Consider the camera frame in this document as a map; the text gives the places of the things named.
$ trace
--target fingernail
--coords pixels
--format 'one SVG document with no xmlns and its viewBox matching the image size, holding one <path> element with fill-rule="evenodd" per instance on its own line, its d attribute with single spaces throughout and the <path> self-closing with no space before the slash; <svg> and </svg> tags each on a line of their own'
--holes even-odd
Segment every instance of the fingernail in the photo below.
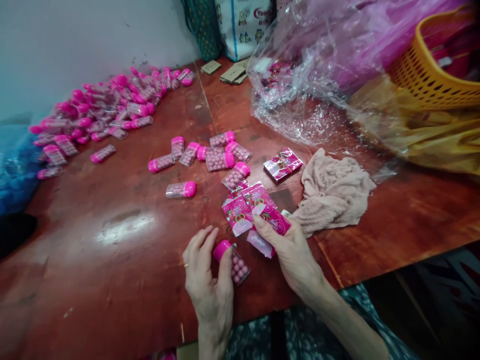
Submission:
<svg viewBox="0 0 480 360">
<path fill-rule="evenodd" d="M 258 215 L 253 215 L 253 223 L 257 228 L 263 228 L 265 224 L 267 223 L 265 220 L 263 220 L 260 216 Z"/>
</svg>

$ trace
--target orange basket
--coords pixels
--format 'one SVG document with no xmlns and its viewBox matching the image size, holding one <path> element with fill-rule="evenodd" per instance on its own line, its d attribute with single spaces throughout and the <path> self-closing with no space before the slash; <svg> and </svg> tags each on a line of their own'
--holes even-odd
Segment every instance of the orange basket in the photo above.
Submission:
<svg viewBox="0 0 480 360">
<path fill-rule="evenodd" d="M 436 63 L 424 38 L 439 33 L 446 39 L 477 13 L 469 5 L 428 16 L 418 23 L 408 50 L 388 69 L 392 82 L 408 89 L 422 110 L 450 110 L 480 105 L 480 82 L 466 81 L 447 74 Z"/>
</svg>

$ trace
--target cloth rag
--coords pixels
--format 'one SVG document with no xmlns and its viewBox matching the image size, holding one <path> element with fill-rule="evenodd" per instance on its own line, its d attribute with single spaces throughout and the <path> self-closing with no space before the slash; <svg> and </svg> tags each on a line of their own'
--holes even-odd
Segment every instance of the cloth rag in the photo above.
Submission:
<svg viewBox="0 0 480 360">
<path fill-rule="evenodd" d="M 370 191 L 377 186 L 356 160 L 313 155 L 301 175 L 303 200 L 292 214 L 307 237 L 322 229 L 357 225 L 367 210 Z"/>
</svg>

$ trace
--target white bag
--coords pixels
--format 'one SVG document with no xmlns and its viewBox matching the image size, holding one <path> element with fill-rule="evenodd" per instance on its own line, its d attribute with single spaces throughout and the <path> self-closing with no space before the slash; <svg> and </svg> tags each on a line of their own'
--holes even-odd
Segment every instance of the white bag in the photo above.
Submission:
<svg viewBox="0 0 480 360">
<path fill-rule="evenodd" d="M 272 0 L 215 0 L 225 55 L 232 61 L 249 57 L 270 26 Z"/>
</svg>

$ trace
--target table surface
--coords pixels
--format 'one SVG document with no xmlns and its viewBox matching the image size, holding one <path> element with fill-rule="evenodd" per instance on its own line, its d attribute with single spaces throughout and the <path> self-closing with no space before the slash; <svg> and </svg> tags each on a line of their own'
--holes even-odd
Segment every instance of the table surface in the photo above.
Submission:
<svg viewBox="0 0 480 360">
<path fill-rule="evenodd" d="M 275 184 L 263 162 L 291 147 L 306 163 L 316 149 L 251 117 L 249 81 L 220 82 L 232 63 L 219 62 L 212 75 L 200 72 L 205 62 L 191 64 L 198 78 L 162 100 L 153 125 L 124 140 L 88 144 L 62 176 L 39 186 L 27 209 L 39 220 L 35 234 L 0 263 L 0 358 L 135 359 L 180 345 L 182 328 L 185 342 L 196 339 L 181 254 L 209 224 L 220 228 L 219 240 L 233 235 L 221 209 L 225 172 L 209 173 L 198 160 L 148 171 L 150 159 L 170 152 L 172 137 L 206 145 L 233 130 L 254 154 L 249 182 L 261 181 L 280 209 L 295 210 L 301 174 Z M 93 164 L 90 155 L 106 144 L 117 153 Z M 165 198 L 168 184 L 190 180 L 195 197 Z M 359 225 L 321 231 L 308 242 L 333 286 L 348 287 L 479 239 L 478 204 L 478 187 L 466 176 L 404 165 L 374 190 Z M 236 324 L 299 301 L 278 260 L 245 237 L 236 242 L 251 274 L 235 289 Z"/>
</svg>

